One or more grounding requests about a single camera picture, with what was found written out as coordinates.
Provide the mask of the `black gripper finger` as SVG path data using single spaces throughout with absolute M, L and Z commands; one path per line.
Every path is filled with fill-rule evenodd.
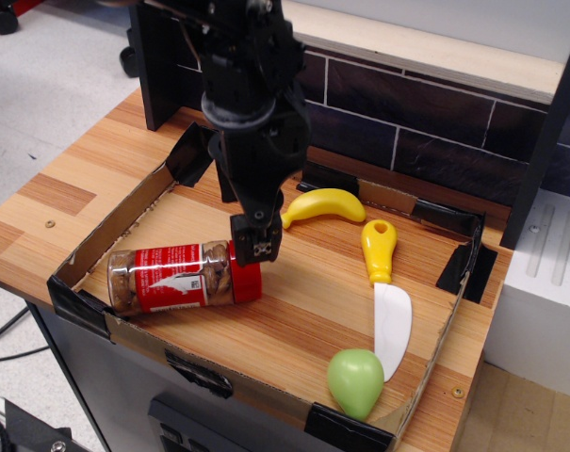
M 266 230 L 253 228 L 244 215 L 230 217 L 235 256 L 240 266 L 274 262 L 278 258 L 283 225 L 277 215 Z
M 220 162 L 217 163 L 217 174 L 220 183 L 221 200 L 224 203 L 238 202 L 236 191 L 232 186 L 230 174 Z

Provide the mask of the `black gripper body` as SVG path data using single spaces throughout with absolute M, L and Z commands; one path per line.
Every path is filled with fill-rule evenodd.
M 202 112 L 218 130 L 209 155 L 230 174 L 243 215 L 252 226 L 269 226 L 282 184 L 306 160 L 311 126 L 302 90 L 285 89 L 248 114 L 204 94 Z

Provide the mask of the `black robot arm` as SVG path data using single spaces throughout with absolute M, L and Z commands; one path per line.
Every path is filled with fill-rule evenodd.
M 208 154 L 224 202 L 238 202 L 231 236 L 241 266 L 275 261 L 281 187 L 306 161 L 311 126 L 297 80 L 304 45 L 278 1 L 141 1 L 173 19 L 202 75 L 201 110 L 215 128 Z

